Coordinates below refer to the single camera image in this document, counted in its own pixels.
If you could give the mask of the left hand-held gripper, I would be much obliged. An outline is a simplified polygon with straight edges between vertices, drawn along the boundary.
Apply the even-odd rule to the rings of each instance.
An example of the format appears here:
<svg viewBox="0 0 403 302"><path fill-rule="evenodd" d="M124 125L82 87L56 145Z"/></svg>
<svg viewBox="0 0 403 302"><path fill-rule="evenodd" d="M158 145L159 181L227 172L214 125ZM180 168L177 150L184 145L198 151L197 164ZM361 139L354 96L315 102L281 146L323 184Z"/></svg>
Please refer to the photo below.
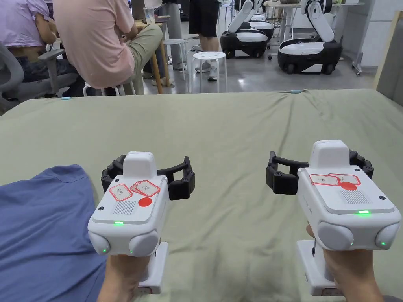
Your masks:
<svg viewBox="0 0 403 302"><path fill-rule="evenodd" d="M183 172L180 180L174 174ZM157 170L154 155L134 152L113 160L101 173L104 195L88 222L88 234L100 255L150 256L139 282L142 294L160 294L168 257L161 233L170 200L189 199L195 189L190 158Z"/></svg>

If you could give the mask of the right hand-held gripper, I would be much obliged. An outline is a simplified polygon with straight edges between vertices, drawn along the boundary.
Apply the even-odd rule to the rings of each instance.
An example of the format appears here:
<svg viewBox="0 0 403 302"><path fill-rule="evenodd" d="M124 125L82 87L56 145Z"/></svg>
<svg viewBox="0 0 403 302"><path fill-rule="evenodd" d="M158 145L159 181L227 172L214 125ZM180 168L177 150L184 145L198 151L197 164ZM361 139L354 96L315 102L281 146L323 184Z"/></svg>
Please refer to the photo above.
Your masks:
<svg viewBox="0 0 403 302"><path fill-rule="evenodd" d="M289 173L278 166L289 167ZM340 296L324 259L332 251L388 250L401 226L397 207L373 182L370 161L341 140L313 145L310 161L288 160L270 152L266 184L274 194L296 195L314 239L296 250L312 296Z"/></svg>

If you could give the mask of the person's left hand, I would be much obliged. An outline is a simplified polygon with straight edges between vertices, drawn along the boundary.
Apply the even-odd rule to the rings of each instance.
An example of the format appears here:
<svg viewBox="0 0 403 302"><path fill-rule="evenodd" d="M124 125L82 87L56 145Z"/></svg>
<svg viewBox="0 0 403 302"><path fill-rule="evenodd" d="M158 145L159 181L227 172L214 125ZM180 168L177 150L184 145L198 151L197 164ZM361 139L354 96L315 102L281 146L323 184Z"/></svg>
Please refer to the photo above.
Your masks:
<svg viewBox="0 0 403 302"><path fill-rule="evenodd" d="M131 302L149 262L150 256L108 256L105 277L97 301Z"/></svg>

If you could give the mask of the person's right hand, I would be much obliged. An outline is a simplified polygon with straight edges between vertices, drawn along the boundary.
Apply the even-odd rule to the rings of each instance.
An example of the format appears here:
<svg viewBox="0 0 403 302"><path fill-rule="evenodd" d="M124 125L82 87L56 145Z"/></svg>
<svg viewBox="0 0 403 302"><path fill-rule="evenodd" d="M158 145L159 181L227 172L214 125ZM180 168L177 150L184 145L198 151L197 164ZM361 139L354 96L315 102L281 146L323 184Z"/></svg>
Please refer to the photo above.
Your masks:
<svg viewBox="0 0 403 302"><path fill-rule="evenodd" d="M376 283L373 251L358 249L332 251L324 249L324 259L336 287L347 302L383 302Z"/></svg>

